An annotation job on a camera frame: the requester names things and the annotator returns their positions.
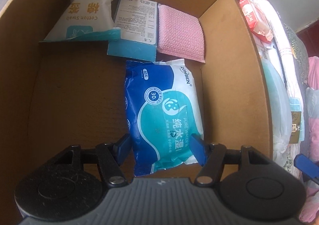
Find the blue teal wet wipes pack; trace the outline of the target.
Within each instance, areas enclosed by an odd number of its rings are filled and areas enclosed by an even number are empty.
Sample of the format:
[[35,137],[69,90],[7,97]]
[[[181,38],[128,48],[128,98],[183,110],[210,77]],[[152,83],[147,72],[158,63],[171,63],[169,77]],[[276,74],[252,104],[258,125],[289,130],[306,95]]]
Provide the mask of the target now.
[[204,138],[195,79],[183,59],[126,62],[124,99],[135,176],[191,165],[189,142]]

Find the pink mesh sponge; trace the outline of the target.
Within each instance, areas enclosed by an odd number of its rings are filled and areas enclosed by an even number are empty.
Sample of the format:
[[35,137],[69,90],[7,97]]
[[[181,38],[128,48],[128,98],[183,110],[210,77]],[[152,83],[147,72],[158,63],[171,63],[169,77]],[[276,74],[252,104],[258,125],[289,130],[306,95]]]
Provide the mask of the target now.
[[158,10],[158,52],[204,63],[204,34],[199,20],[164,4]]

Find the white teal printed box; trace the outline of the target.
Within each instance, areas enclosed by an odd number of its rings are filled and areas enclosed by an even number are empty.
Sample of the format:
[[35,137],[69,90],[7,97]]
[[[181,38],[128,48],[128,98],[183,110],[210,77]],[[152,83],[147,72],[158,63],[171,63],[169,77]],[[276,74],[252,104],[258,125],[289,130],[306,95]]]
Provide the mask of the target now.
[[158,3],[151,0],[119,0],[115,27],[121,38],[110,41],[109,56],[155,62],[158,35]]

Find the white cotton swab bag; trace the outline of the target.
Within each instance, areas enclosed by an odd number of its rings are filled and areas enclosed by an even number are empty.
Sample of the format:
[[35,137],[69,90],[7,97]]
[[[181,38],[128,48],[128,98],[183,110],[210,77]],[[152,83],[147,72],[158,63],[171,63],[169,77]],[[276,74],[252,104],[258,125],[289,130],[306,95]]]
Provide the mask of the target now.
[[112,19],[113,0],[70,0],[45,42],[116,41],[121,30]]

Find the pink blue duvet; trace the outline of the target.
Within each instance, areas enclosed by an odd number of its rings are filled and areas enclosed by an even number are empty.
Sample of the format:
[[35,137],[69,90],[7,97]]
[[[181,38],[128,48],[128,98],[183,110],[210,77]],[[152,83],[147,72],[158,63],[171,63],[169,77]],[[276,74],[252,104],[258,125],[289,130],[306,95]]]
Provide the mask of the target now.
[[[306,104],[309,122],[309,159],[318,163],[318,57],[309,58],[308,85],[306,89]],[[318,183],[309,180],[307,182],[307,200],[299,215],[304,223],[318,224]]]

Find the white plastic shopping bag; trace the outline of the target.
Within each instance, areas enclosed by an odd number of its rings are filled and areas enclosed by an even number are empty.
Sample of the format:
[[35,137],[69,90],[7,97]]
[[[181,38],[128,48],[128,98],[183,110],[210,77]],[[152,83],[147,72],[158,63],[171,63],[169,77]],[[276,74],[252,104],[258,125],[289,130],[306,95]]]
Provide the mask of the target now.
[[288,161],[286,150],[289,145],[292,129],[289,97],[280,75],[271,62],[262,59],[261,63],[266,79],[271,108],[273,161],[283,167]]

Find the gold tissue pack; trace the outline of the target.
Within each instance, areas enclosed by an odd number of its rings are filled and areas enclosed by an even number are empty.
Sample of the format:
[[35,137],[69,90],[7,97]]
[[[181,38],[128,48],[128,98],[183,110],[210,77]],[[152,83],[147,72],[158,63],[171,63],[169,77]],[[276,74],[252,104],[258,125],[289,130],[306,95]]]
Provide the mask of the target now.
[[301,131],[301,111],[292,111],[292,129],[291,129],[291,136],[290,136],[290,144],[297,144],[299,142],[299,136]]

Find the grey white quilted blanket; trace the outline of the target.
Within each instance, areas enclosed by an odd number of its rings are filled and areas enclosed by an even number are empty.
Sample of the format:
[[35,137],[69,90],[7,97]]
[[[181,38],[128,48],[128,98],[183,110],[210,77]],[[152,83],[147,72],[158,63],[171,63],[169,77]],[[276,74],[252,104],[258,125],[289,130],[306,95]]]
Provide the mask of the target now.
[[308,114],[305,105],[305,84],[302,81],[299,73],[299,63],[294,54],[293,47],[287,36],[287,28],[282,23],[277,11],[273,8],[268,0],[253,0],[256,7],[262,11],[266,17],[271,31],[274,36],[274,42],[278,53],[279,60],[282,65],[282,72],[286,80],[286,89],[289,97],[290,111],[292,114],[301,113],[301,121],[293,125],[298,127],[299,133],[296,143],[289,143],[286,149],[286,155],[290,162],[293,162],[295,157],[303,153],[307,155],[309,139]]

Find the red pink wet wipes pack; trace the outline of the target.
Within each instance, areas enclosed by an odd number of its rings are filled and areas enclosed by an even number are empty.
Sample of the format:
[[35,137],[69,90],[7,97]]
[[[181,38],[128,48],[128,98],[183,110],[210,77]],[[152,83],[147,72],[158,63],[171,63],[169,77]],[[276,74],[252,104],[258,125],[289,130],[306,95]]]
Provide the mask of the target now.
[[239,0],[250,31],[264,43],[271,43],[274,36],[264,14],[252,0]]

